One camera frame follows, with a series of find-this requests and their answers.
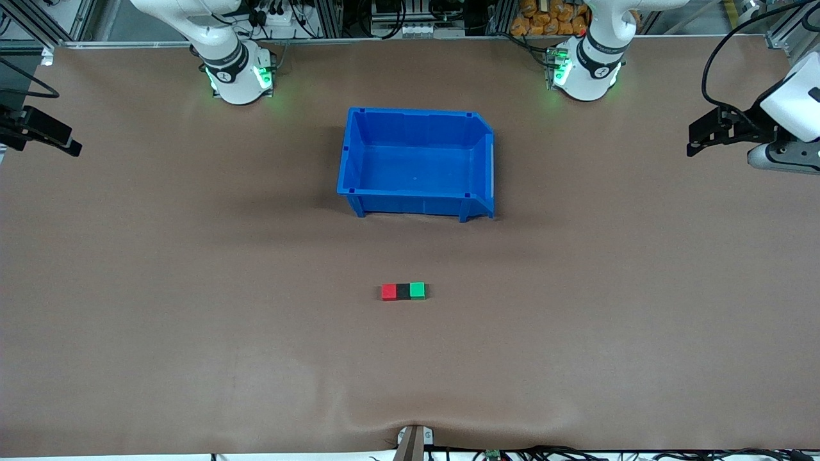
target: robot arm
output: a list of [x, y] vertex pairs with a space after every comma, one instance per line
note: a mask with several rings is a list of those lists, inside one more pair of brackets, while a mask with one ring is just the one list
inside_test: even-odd
[[[211, 18], [239, 8], [241, 0], [131, 0], [143, 13], [165, 22], [186, 37], [205, 63], [215, 95], [227, 103], [248, 104], [273, 87], [271, 52], [252, 40], [240, 40], [229, 25]], [[194, 22], [206, 18], [206, 23]]]
[[820, 175], [820, 47], [737, 116], [715, 107], [689, 126], [687, 155], [716, 144], [761, 143], [747, 155], [752, 167]]
[[586, 0], [592, 23], [582, 38], [572, 37], [558, 45], [565, 48], [568, 64], [554, 86], [580, 101], [604, 96], [621, 69], [623, 53], [635, 37], [635, 18], [630, 10], [662, 11], [686, 5], [689, 0]]

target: cable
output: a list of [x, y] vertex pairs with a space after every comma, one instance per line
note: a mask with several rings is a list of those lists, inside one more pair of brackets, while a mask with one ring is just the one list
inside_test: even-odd
[[290, 40], [285, 42], [285, 48], [282, 49], [282, 57], [276, 62], [276, 69], [279, 70], [282, 67], [282, 64], [285, 64], [285, 54], [288, 52], [288, 47], [290, 46]]
[[820, 25], [814, 25], [809, 22], [809, 17], [817, 10], [820, 10], [820, 3], [814, 5], [800, 21], [800, 24], [803, 25], [803, 27], [809, 32], [820, 32]]
[[748, 123], [749, 126], [753, 130], [757, 131], [760, 134], [766, 134], [765, 131], [763, 131], [759, 126], [757, 126], [757, 124], [754, 123], [749, 118], [749, 116], [747, 116], [745, 113], [743, 113], [743, 111], [741, 111], [739, 108], [737, 108], [735, 106], [732, 106], [729, 103], [724, 103], [723, 101], [718, 101], [717, 99], [712, 98], [711, 96], [709, 96], [708, 90], [706, 89], [706, 82], [707, 82], [708, 75], [709, 75], [709, 69], [712, 68], [712, 62], [714, 61], [715, 57], [718, 55], [718, 52], [720, 52], [720, 50], [723, 48], [723, 46], [726, 45], [726, 43], [729, 41], [729, 39], [731, 39], [735, 34], [740, 32], [745, 27], [747, 27], [749, 25], [752, 25], [755, 22], [762, 21], [762, 20], [764, 20], [764, 19], [766, 19], [770, 16], [774, 16], [776, 14], [780, 14], [784, 11], [789, 11], [789, 10], [797, 8], [797, 7], [802, 7], [803, 5], [805, 5], [807, 3], [811, 3], [811, 2], [815, 2], [815, 1], [817, 1], [817, 0], [798, 0], [797, 2], [791, 3], [790, 5], [786, 5], [786, 6], [780, 7], [780, 8], [775, 8], [774, 10], [771, 10], [771, 11], [766, 11], [762, 15], [756, 16], [756, 17], [744, 22], [743, 24], [738, 25], [736, 28], [732, 29], [731, 32], [729, 32], [725, 37], [723, 37], [723, 39], [720, 41], [720, 43], [717, 44], [717, 47], [715, 47], [715, 49], [712, 51], [712, 54], [709, 55], [709, 59], [706, 60], [706, 66], [704, 67], [703, 77], [701, 77], [701, 80], [700, 80], [700, 92], [704, 96], [704, 99], [706, 99], [711, 104], [714, 104], [715, 106], [726, 107], [730, 111], [734, 112], [737, 116], [742, 118], [746, 123]]
[[0, 63], [10, 67], [13, 71], [17, 72], [20, 75], [23, 75], [25, 78], [35, 82], [36, 84], [38, 84], [38, 85], [40, 85], [43, 88], [48, 90], [48, 93], [38, 93], [36, 91], [29, 91], [29, 90], [26, 90], [26, 89], [0, 88], [0, 93], [23, 94], [25, 96], [32, 96], [34, 98], [59, 98], [60, 97], [60, 94], [54, 88], [48, 86], [42, 80], [40, 80], [37, 77], [31, 75], [30, 73], [22, 70], [20, 67], [17, 67], [14, 64], [11, 64], [4, 57], [0, 57]]
[[[359, 29], [370, 38], [375, 38], [376, 36], [372, 33], [371, 28], [366, 27], [364, 24], [365, 18], [368, 16], [372, 17], [372, 13], [369, 11], [365, 11], [364, 8], [371, 0], [359, 0], [358, 5], [356, 6], [356, 21], [359, 24]], [[396, 1], [396, 24], [393, 26], [393, 29], [387, 35], [379, 37], [382, 40], [387, 40], [393, 38], [396, 34], [401, 32], [402, 28], [404, 27], [404, 22], [407, 19], [408, 14], [408, 6], [404, 0], [395, 0]]]
[[296, 23], [299, 24], [299, 27], [301, 27], [302, 30], [304, 30], [305, 33], [308, 34], [312, 39], [318, 39], [319, 37], [315, 35], [313, 32], [311, 32], [311, 30], [313, 29], [312, 27], [311, 30], [305, 28], [305, 24], [310, 25], [310, 22], [307, 16], [305, 15], [304, 6], [302, 7], [301, 11], [296, 11], [296, 6], [294, 5], [293, 0], [288, 0], [288, 4], [290, 5], [290, 9], [294, 12], [294, 16], [296, 17]]
[[541, 59], [537, 56], [537, 53], [547, 53], [547, 48], [540, 48], [540, 47], [536, 47], [536, 46], [530, 45], [529, 43], [527, 43], [527, 42], [526, 42], [526, 37], [523, 37], [523, 36], [522, 36], [522, 40], [523, 40], [523, 41], [521, 41], [521, 40], [516, 39], [515, 37], [513, 37], [512, 35], [510, 35], [510, 34], [508, 34], [508, 33], [506, 33], [506, 32], [493, 32], [493, 33], [492, 33], [492, 34], [490, 34], [490, 35], [498, 35], [498, 36], [500, 36], [500, 37], [506, 37], [506, 38], [507, 38], [507, 39], [509, 39], [511, 42], [515, 43], [518, 47], [521, 47], [521, 48], [524, 48], [525, 50], [527, 50], [527, 52], [530, 54], [530, 56], [532, 57], [532, 59], [534, 59], [534, 60], [535, 60], [535, 62], [538, 62], [539, 64], [541, 64], [541, 65], [542, 65], [542, 66], [544, 66], [544, 67], [548, 67], [548, 68], [554, 68], [554, 67], [555, 67], [555, 65], [553, 65], [553, 64], [549, 64], [549, 63], [548, 63], [548, 62], [546, 62], [546, 61], [542, 61], [542, 60], [541, 60]]
[[220, 19], [220, 18], [219, 18], [219, 16], [215, 15], [214, 13], [211, 13], [211, 17], [212, 17], [213, 19], [215, 19], [215, 20], [217, 20], [217, 21], [221, 22], [222, 24], [225, 24], [225, 25], [234, 25], [234, 24], [236, 24], [236, 21], [234, 21], [234, 22], [228, 22], [228, 21], [222, 20], [222, 19]]
[[443, 0], [430, 0], [430, 2], [427, 5], [427, 11], [436, 20], [443, 21], [443, 22], [451, 22], [451, 21], [457, 21], [459, 19], [464, 19], [464, 6], [462, 6], [462, 10], [460, 12], [458, 12], [458, 13], [452, 15], [452, 16], [447, 16], [447, 14], [444, 12], [444, 7], [441, 7], [441, 8], [436, 8], [435, 7], [435, 5], [437, 5], [439, 2], [443, 2]]
[[6, 13], [3, 13], [2, 19], [0, 19], [0, 28], [2, 28], [2, 31], [0, 31], [0, 35], [3, 35], [6, 32], [8, 32], [9, 27], [11, 27], [11, 17], [6, 16]]
[[404, 27], [404, 20], [407, 18], [408, 15], [408, 5], [404, 2], [404, 0], [396, 0], [401, 6], [400, 8], [396, 8], [396, 24], [393, 26], [393, 29], [390, 31], [389, 34], [382, 37], [382, 40], [387, 40], [393, 38], [396, 34], [401, 32], [402, 28]]

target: blue storage bin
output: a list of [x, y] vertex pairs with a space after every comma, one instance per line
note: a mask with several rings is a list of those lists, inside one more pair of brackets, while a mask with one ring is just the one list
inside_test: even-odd
[[493, 217], [493, 142], [475, 112], [351, 107], [336, 191], [359, 217]]

